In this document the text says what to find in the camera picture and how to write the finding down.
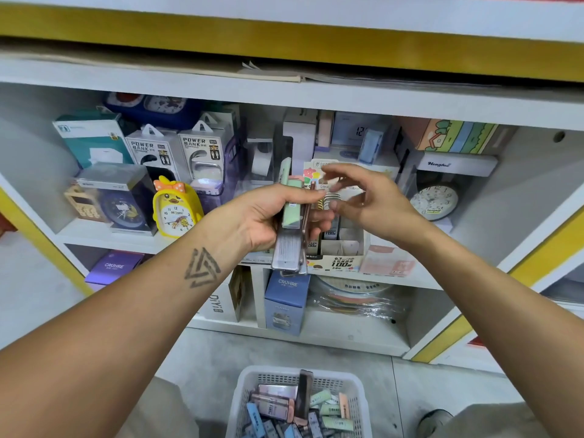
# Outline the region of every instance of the yellow duck clock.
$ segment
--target yellow duck clock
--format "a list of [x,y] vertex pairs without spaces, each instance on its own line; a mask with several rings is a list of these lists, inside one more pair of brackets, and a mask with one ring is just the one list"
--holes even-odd
[[154,220],[162,235],[179,238],[201,221],[201,201],[188,184],[160,176],[154,180],[154,187],[157,191],[154,196]]

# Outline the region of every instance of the hand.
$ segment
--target hand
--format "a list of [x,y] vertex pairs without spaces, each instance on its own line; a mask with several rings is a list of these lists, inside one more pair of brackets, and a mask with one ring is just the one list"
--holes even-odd
[[[272,217],[287,202],[316,203],[324,196],[325,191],[272,184],[245,192],[218,209],[224,209],[224,218],[236,218],[241,222],[248,250],[267,250],[276,242],[276,223]],[[334,217],[335,213],[330,210],[311,210],[310,239],[329,230]]]
[[434,228],[386,175],[346,163],[325,165],[322,170],[325,180],[339,178],[329,188],[330,192],[349,186],[359,186],[365,191],[348,201],[334,200],[329,206],[367,232],[405,247],[415,242],[424,229]]

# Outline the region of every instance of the shoe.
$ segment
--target shoe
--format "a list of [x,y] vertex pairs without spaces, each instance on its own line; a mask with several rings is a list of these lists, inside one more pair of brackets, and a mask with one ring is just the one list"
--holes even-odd
[[429,438],[439,427],[444,426],[452,419],[452,415],[444,409],[425,414],[416,429],[416,438]]

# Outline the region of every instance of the person's left hand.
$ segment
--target person's left hand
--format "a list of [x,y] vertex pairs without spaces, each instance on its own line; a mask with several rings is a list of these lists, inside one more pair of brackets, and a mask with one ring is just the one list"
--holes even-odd
[[[231,200],[223,209],[226,215],[243,225],[248,247],[252,251],[267,250],[276,242],[276,223],[273,216],[287,202],[305,204],[316,203],[325,196],[325,191],[301,189],[299,187],[272,184],[241,194]],[[335,213],[331,210],[310,211],[310,239],[331,228]]]

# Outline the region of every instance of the teal box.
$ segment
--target teal box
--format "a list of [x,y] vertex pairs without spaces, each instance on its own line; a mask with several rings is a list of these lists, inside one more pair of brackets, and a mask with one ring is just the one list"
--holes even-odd
[[121,114],[78,111],[60,116],[53,125],[82,169],[97,162],[137,164],[125,139],[137,126]]

